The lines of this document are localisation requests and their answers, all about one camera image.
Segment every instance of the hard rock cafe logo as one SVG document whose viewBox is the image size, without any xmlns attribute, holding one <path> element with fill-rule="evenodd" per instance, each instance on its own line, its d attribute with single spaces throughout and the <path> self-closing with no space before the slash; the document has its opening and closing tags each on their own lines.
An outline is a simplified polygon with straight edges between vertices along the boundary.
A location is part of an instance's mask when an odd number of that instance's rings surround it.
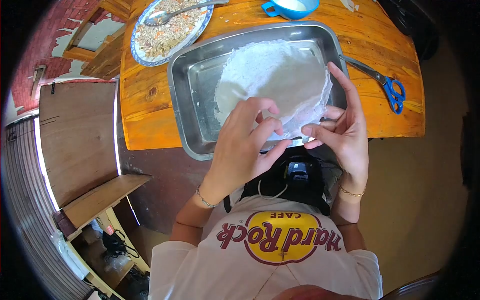
<svg viewBox="0 0 480 300">
<path fill-rule="evenodd" d="M 310 257 L 317 247 L 339 251 L 341 237 L 322 228 L 320 220 L 310 214 L 295 212 L 256 212 L 245 225 L 223 224 L 216 235 L 220 247 L 242 242 L 247 252 L 263 264 L 299 263 Z"/>
</svg>

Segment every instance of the wrist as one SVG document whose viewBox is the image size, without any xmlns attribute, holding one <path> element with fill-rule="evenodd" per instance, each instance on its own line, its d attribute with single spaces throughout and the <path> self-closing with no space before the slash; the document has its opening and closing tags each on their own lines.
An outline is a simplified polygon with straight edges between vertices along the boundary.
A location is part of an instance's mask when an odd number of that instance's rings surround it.
<svg viewBox="0 0 480 300">
<path fill-rule="evenodd" d="M 352 194 L 361 194 L 367 186 L 367 179 L 368 175 L 353 176 L 352 174 L 344 173 L 340 178 L 339 184 Z"/>
<path fill-rule="evenodd" d="M 211 205 L 220 203 L 226 196 L 218 189 L 218 184 L 215 184 L 215 181 L 208 177 L 208 174 L 205 176 L 202 184 L 200 184 L 199 193 Z"/>
</svg>

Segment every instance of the rice paper wrapper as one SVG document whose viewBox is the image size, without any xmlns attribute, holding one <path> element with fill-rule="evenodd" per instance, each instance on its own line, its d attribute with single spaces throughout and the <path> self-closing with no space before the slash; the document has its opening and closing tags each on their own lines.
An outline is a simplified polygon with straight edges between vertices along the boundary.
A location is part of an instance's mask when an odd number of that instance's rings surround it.
<svg viewBox="0 0 480 300">
<path fill-rule="evenodd" d="M 268 141 L 304 137 L 302 126 L 320 122 L 331 88 L 327 67 L 310 51 L 284 40 L 250 43 L 233 50 L 224 66 L 215 90 L 215 117 L 223 125 L 238 101 L 268 97 L 280 113 L 263 111 L 264 118 L 273 116 L 283 124 L 283 135 L 273 133 Z"/>
</svg>

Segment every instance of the hand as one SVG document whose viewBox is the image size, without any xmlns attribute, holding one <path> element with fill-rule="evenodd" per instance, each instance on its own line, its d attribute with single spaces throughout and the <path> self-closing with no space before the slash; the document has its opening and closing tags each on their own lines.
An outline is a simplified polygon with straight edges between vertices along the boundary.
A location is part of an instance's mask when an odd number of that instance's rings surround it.
<svg viewBox="0 0 480 300">
<path fill-rule="evenodd" d="M 342 186 L 351 193 L 361 193 L 368 178 L 368 139 L 367 123 L 355 85 L 332 62 L 327 64 L 331 74 L 338 80 L 347 95 L 347 109 L 327 105 L 324 117 L 333 119 L 309 124 L 302 133 L 315 140 L 305 144 L 312 149 L 327 144 L 336 154 L 344 170 Z"/>
<path fill-rule="evenodd" d="M 217 204 L 241 185 L 269 170 L 291 144 L 278 142 L 261 155 L 267 138 L 276 132 L 283 134 L 282 122 L 272 117 L 263 119 L 261 111 L 272 114 L 280 111 L 269 98 L 250 97 L 240 101 L 228 116 L 216 143 L 210 170 L 200 186 L 200 195 L 210 204 Z M 259 125 L 253 129 L 253 122 Z"/>
</svg>

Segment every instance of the blue scissors handle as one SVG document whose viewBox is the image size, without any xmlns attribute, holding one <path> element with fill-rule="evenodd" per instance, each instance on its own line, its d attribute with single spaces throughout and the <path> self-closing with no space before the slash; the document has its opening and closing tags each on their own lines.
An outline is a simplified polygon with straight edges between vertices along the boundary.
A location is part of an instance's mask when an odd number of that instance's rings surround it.
<svg viewBox="0 0 480 300">
<path fill-rule="evenodd" d="M 383 85 L 383 87 L 390 102 L 390 107 L 394 113 L 399 115 L 402 113 L 403 110 L 403 101 L 405 100 L 405 88 L 403 87 L 403 84 L 396 79 L 390 79 L 389 77 L 385 76 L 385 80 L 386 83 Z M 393 84 L 398 85 L 398 87 L 402 91 L 401 94 L 399 94 L 393 88 Z"/>
</svg>

